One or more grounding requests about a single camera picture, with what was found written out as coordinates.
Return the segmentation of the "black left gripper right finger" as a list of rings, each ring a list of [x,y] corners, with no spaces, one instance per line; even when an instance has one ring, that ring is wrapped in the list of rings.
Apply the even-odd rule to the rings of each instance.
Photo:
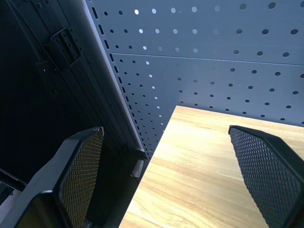
[[[304,160],[281,138],[229,127],[244,183],[269,228],[304,228]]]

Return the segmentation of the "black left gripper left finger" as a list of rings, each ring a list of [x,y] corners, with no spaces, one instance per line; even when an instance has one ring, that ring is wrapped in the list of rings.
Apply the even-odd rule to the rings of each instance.
[[[0,228],[83,228],[103,139],[103,127],[65,139],[26,185]]]

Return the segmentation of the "grey perforated pegboard panel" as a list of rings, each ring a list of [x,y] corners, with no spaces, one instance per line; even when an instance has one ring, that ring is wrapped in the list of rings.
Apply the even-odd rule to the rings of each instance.
[[[304,0],[85,0],[151,157],[176,106],[304,128]]]

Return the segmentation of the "black aluminium frame post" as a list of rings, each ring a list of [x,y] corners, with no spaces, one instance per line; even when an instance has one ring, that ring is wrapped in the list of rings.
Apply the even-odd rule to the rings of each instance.
[[[72,102],[83,119],[102,125],[107,146],[123,159],[149,159],[117,89],[86,0],[0,0],[37,60],[51,68],[49,84],[60,100]]]

